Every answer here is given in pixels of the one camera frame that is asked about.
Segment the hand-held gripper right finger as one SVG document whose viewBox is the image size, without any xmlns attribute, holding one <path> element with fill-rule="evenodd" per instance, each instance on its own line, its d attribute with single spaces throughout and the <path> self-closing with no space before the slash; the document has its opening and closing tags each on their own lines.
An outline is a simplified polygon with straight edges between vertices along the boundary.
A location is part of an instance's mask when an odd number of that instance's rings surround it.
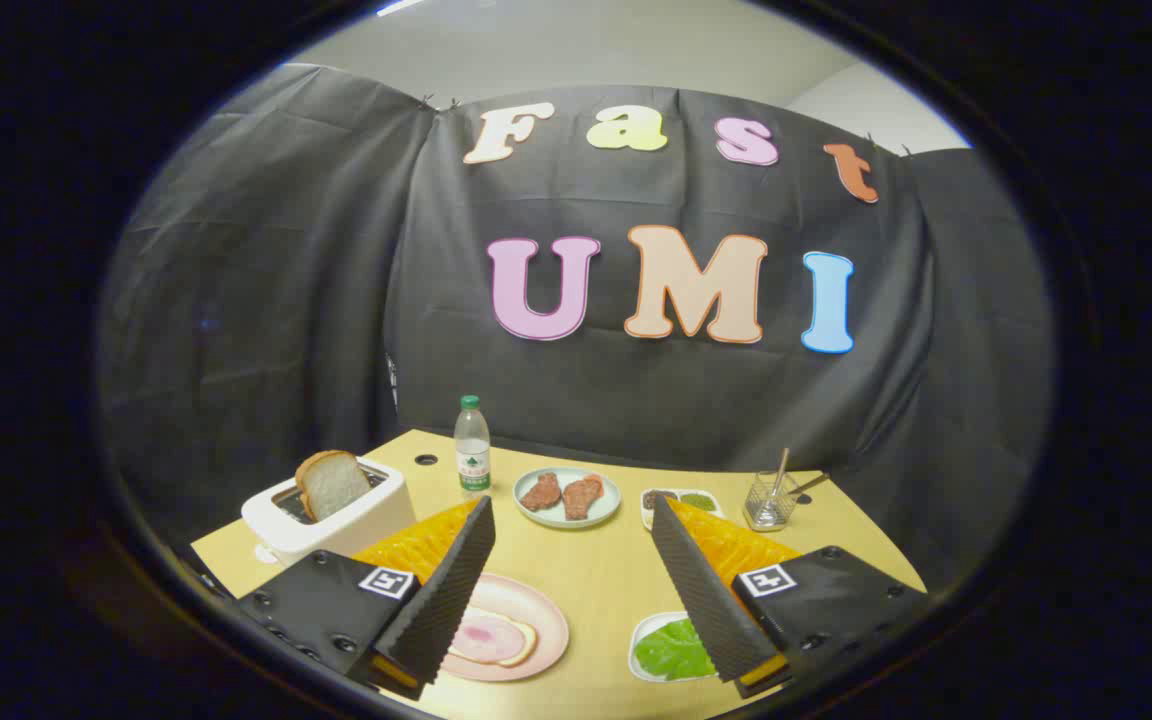
<svg viewBox="0 0 1152 720">
<path fill-rule="evenodd" d="M 654 498 L 652 539 L 719 679 L 744 698 L 852 670 L 931 609 L 836 544 L 797 553 L 677 498 Z"/>
</svg>

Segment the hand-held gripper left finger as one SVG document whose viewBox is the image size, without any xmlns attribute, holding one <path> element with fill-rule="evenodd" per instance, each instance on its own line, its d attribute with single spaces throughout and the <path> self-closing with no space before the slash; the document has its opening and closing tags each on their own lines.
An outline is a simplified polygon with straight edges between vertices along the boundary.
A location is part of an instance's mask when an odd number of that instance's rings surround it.
<svg viewBox="0 0 1152 720">
<path fill-rule="evenodd" d="M 497 538 L 477 498 L 353 556 L 308 553 L 238 598 L 238 611 L 306 659 L 417 700 L 434 683 Z"/>
</svg>

